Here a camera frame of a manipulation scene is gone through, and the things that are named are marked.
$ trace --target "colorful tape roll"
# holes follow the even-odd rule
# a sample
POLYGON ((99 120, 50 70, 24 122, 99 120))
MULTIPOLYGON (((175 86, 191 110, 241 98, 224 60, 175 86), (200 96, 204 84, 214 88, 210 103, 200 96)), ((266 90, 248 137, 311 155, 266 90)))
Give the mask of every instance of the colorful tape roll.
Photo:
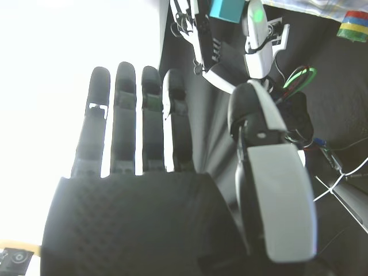
POLYGON ((338 37, 366 42, 368 40, 368 13, 348 11, 341 23, 338 37))

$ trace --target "green light spot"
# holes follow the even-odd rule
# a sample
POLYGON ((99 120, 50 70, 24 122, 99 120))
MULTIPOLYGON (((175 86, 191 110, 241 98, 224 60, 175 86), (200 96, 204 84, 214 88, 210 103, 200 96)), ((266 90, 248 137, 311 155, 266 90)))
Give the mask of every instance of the green light spot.
POLYGON ((263 10, 259 9, 254 13, 254 22, 259 23, 263 20, 263 10))

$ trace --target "yellow object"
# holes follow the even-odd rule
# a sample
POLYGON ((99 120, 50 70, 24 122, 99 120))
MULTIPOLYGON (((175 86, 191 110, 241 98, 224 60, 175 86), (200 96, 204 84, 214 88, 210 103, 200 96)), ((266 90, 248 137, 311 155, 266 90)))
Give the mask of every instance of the yellow object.
POLYGON ((41 246, 37 246, 35 244, 24 243, 17 240, 0 240, 0 249, 4 249, 6 247, 31 251, 34 252, 36 256, 41 257, 41 246))
POLYGON ((340 29, 346 29, 346 30, 354 30, 359 33, 365 33, 368 35, 368 27, 352 24, 352 23, 342 23, 340 29))

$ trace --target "green cable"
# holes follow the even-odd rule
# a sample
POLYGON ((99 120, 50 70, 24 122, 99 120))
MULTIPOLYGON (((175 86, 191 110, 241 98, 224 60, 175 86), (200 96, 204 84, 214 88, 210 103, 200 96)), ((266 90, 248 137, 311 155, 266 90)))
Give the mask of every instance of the green cable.
POLYGON ((306 81, 296 90, 294 91, 292 94, 290 94, 289 96, 286 97, 290 98, 292 95, 294 95, 295 93, 299 92, 300 90, 302 90, 305 86, 309 85, 310 82, 315 78, 315 76, 317 75, 317 69, 310 67, 309 71, 308 69, 304 69, 303 71, 299 72, 298 74, 295 74, 295 76, 293 76, 291 79, 289 79, 285 85, 283 86, 283 88, 287 88, 294 80, 296 80, 298 77, 300 77, 302 74, 305 73, 309 73, 311 72, 312 74, 310 74, 310 76, 306 79, 306 81))

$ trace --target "checkered cloth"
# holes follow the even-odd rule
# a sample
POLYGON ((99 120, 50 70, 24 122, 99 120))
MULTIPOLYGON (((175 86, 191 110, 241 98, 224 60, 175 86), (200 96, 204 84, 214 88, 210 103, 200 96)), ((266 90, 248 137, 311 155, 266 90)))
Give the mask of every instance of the checkered cloth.
POLYGON ((367 0, 262 0, 263 4, 342 22, 349 10, 368 13, 367 0))

